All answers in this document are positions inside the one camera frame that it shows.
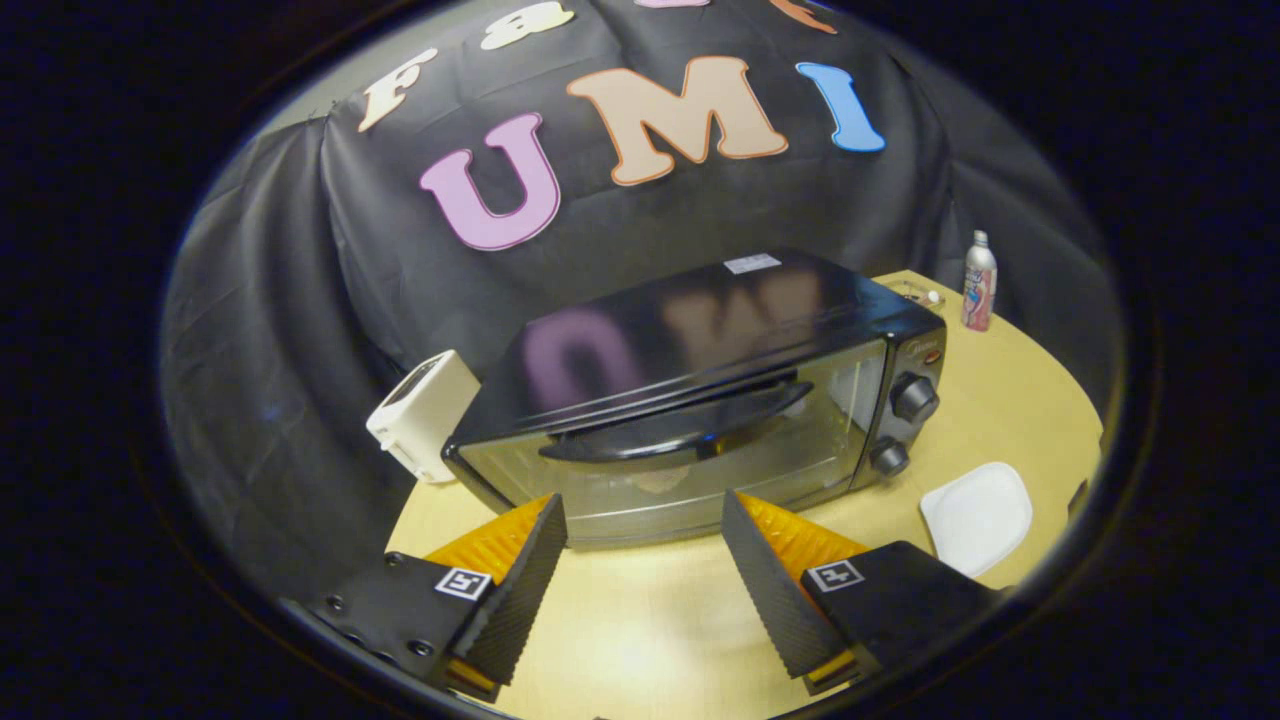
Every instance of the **small glass dish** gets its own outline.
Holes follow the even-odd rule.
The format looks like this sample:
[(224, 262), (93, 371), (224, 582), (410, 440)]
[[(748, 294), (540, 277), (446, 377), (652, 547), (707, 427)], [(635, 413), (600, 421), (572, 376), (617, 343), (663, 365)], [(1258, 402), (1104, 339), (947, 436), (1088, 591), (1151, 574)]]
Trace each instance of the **small glass dish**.
[(892, 290), (911, 302), (915, 302), (916, 305), (933, 310), (934, 313), (941, 311), (942, 306), (947, 304), (947, 299), (942, 297), (941, 292), (931, 291), (929, 288), (911, 281), (893, 281), (884, 287)]

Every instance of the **beige letter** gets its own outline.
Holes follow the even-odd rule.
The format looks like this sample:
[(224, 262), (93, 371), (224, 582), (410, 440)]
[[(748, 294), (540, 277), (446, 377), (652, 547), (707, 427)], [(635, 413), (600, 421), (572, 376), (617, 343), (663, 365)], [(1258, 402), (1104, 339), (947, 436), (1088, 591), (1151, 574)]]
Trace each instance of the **beige letter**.
[(760, 158), (787, 149), (787, 138), (774, 132), (746, 82), (746, 63), (737, 58), (690, 60), (678, 97), (623, 68), (580, 77), (568, 83), (568, 94), (586, 97), (600, 113), (618, 152), (612, 174), (618, 184), (657, 179), (676, 167), (671, 155), (654, 149), (648, 129), (694, 163), (707, 160), (712, 115), (722, 136), (716, 149), (726, 158)]
[(404, 101), (404, 96), (397, 91), (404, 90), (417, 82), (417, 76), (421, 73), (419, 65), (430, 61), (435, 58), (435, 55), (436, 51), (435, 47), (433, 47), (417, 58), (413, 58), (408, 63), (396, 68), (383, 79), (369, 86), (369, 90), (365, 91), (365, 97), (369, 99), (369, 104), (365, 105), (365, 119), (356, 129), (358, 132), (365, 132), (366, 129), (374, 127), (378, 120), (385, 118), (388, 113), (399, 108), (399, 104)]
[(559, 3), (539, 3), (516, 10), (485, 28), (485, 38), (480, 41), (481, 50), (497, 50), (511, 45), (534, 32), (559, 27), (573, 19), (573, 13), (566, 12)]

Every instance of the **oven top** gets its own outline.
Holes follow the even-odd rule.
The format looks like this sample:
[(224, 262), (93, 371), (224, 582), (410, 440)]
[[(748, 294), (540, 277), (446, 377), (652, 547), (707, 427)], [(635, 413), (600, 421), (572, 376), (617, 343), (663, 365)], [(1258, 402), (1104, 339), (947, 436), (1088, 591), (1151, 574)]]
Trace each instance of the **oven top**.
[(905, 337), (941, 324), (863, 275), (797, 250), (731, 259), (526, 324), (451, 445), (616, 423), (785, 374), (887, 332)]

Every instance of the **round wooden table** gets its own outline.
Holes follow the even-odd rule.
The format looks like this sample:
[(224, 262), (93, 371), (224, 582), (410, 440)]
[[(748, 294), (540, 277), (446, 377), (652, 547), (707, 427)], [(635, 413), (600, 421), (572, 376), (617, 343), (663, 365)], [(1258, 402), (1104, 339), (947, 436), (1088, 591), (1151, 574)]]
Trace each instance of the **round wooden table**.
[[(978, 577), (1021, 580), (1066, 527), (1068, 502), (1093, 477), (1102, 424), (1075, 379), (1001, 318), (960, 324), (960, 296), (911, 272), (946, 300), (942, 405), (891, 482), (801, 512), (878, 547), (905, 539), (934, 552), (920, 497), (969, 470), (1007, 462), (1033, 505), (1023, 543)], [(419, 483), (387, 543), (425, 556), (494, 518), (461, 484)], [(840, 688), (829, 691), (838, 692)], [(530, 720), (763, 719), (818, 698), (787, 676), (719, 536), (559, 560), (511, 687), (493, 706)]]

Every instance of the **white label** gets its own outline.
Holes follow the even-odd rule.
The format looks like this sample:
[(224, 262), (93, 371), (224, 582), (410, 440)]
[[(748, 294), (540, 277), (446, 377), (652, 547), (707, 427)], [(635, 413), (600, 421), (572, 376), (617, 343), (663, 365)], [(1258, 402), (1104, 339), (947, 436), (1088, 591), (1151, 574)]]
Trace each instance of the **white label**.
[(840, 588), (847, 588), (867, 579), (847, 560), (837, 560), (836, 562), (813, 568), (809, 570), (809, 577), (818, 583), (822, 592), (838, 591)]
[(435, 589), (436, 592), (443, 592), (463, 600), (476, 600), (480, 597), (480, 593), (489, 587), (489, 580), (492, 579), (493, 577), (486, 573), (472, 573), (471, 570), (454, 568), (449, 570), (448, 575), (435, 584)]
[(773, 268), (781, 265), (777, 258), (769, 255), (768, 252), (760, 252), (759, 255), (748, 255), (746, 258), (739, 258), (737, 260), (724, 260), (724, 266), (730, 269), (735, 275), (741, 275), (742, 273), (750, 273), (753, 270), (763, 270), (764, 268)]

